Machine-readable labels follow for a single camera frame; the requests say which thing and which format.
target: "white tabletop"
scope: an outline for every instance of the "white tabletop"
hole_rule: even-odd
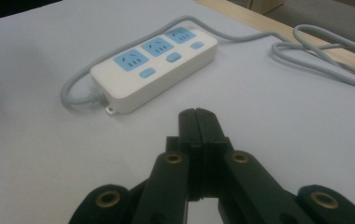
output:
[[[61,87],[81,67],[181,15],[256,33],[191,0],[64,0],[0,19],[0,224],[67,223],[91,190],[131,189],[149,177],[166,136],[178,135],[178,113],[193,107],[214,112],[234,148],[284,189],[319,184],[355,203],[355,87],[281,63],[272,37],[218,38],[213,63],[128,115],[62,106]],[[94,88],[86,77],[72,94]],[[221,223],[216,200],[189,207],[188,223]]]

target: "power outlet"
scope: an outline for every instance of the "power outlet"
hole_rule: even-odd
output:
[[[149,59],[137,51],[137,49],[131,49],[114,58],[114,62],[121,66],[126,72],[129,72],[148,61]]]
[[[142,48],[154,57],[158,57],[174,46],[166,42],[164,39],[157,37],[142,45]]]
[[[108,115],[128,114],[215,59],[217,40],[193,27],[177,28],[91,69],[109,101]]]
[[[184,42],[195,38],[195,34],[183,27],[179,27],[175,30],[169,31],[165,35],[171,38],[173,41],[177,42],[178,44],[183,44]]]

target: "power cord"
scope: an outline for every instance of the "power cord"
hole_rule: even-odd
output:
[[[74,98],[72,96],[69,96],[69,91],[76,82],[78,82],[82,77],[84,77],[90,73],[90,69],[93,66],[105,61],[106,59],[108,59],[116,54],[119,54],[127,49],[130,49],[140,43],[148,41],[157,35],[161,35],[161,34],[165,33],[166,31],[168,31],[169,29],[171,29],[172,27],[174,27],[177,24],[184,22],[184,21],[191,21],[191,22],[197,24],[198,26],[202,27],[203,29],[207,30],[208,32],[210,32],[213,35],[216,35],[218,37],[221,37],[221,38],[224,38],[224,39],[227,39],[230,41],[234,41],[234,42],[248,42],[251,40],[267,37],[270,35],[275,36],[276,38],[283,41],[283,42],[277,42],[277,43],[273,44],[273,46],[272,46],[272,51],[279,58],[281,58],[289,63],[298,64],[300,66],[319,71],[325,75],[328,75],[328,76],[333,77],[337,80],[340,80],[342,82],[345,82],[347,84],[355,86],[355,78],[347,77],[341,73],[335,72],[331,69],[328,69],[328,68],[325,68],[325,67],[313,64],[313,63],[308,63],[308,62],[305,62],[302,60],[298,60],[296,58],[293,58],[293,57],[283,53],[283,51],[282,51],[284,49],[298,49],[298,50],[303,50],[303,51],[307,51],[307,52],[312,51],[313,53],[315,53],[315,55],[317,57],[319,57],[323,61],[325,61],[327,63],[331,63],[336,67],[343,68],[343,69],[348,70],[349,72],[355,74],[355,66],[345,64],[345,63],[339,63],[339,62],[331,59],[325,52],[323,52],[324,49],[346,49],[346,50],[355,52],[355,42],[345,39],[344,37],[336,35],[330,31],[324,30],[322,28],[319,28],[319,27],[313,26],[313,25],[305,25],[305,24],[298,25],[293,29],[293,36],[297,39],[297,41],[300,42],[300,44],[295,44],[295,43],[292,43],[287,37],[285,37],[279,33],[276,33],[276,32],[264,32],[264,33],[258,33],[255,35],[247,35],[247,36],[227,35],[227,34],[224,34],[220,31],[213,29],[212,27],[206,25],[205,23],[203,23],[202,21],[198,20],[197,18],[195,18],[193,16],[183,16],[183,17],[177,18],[177,19],[169,22],[164,27],[160,28],[159,30],[157,30],[149,35],[146,35],[140,39],[137,39],[136,41],[133,41],[127,45],[124,45],[120,48],[110,51],[109,53],[101,56],[100,58],[96,59],[95,61],[93,61],[92,63],[88,64],[87,66],[82,68],[80,71],[75,73],[71,78],[69,78],[64,83],[64,86],[62,87],[62,90],[61,90],[62,103],[64,105],[83,105],[83,104],[88,104],[88,103],[97,103],[97,102],[104,101],[106,99],[106,97],[101,91],[92,92],[87,97],[83,97],[83,98]],[[313,45],[313,44],[309,43],[308,41],[304,40],[300,36],[300,34],[299,34],[300,31],[310,31],[310,32],[316,33],[318,35],[322,35],[324,37],[327,37],[328,39],[335,41],[335,43],[322,45],[322,46]]]

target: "extension cord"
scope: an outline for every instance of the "extension cord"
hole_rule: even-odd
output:
[[[217,40],[179,27],[95,65],[90,74],[109,102],[128,114],[215,59]]]

